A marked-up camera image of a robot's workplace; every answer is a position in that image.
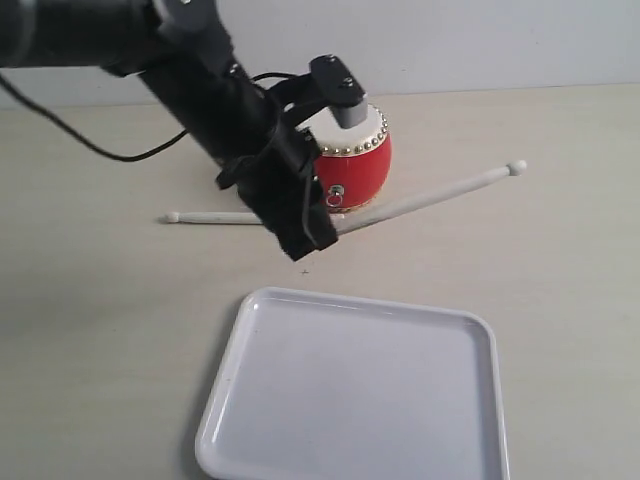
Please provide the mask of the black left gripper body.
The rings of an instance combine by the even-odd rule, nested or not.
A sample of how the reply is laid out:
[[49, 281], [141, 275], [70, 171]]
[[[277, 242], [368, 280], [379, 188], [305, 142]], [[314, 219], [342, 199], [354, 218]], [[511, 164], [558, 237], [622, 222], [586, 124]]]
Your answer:
[[269, 89], [238, 64], [218, 73], [166, 64], [146, 71], [144, 83], [220, 166], [220, 188], [314, 184], [320, 150], [297, 127], [327, 106], [310, 68]]

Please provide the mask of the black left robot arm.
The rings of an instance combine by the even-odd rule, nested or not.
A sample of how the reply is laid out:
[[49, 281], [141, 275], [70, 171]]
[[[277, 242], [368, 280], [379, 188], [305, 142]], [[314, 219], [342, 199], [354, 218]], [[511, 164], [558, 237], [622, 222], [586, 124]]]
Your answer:
[[5, 1], [1, 64], [137, 76], [217, 163], [218, 186], [235, 188], [291, 259], [337, 241], [316, 143], [236, 60], [214, 2]]

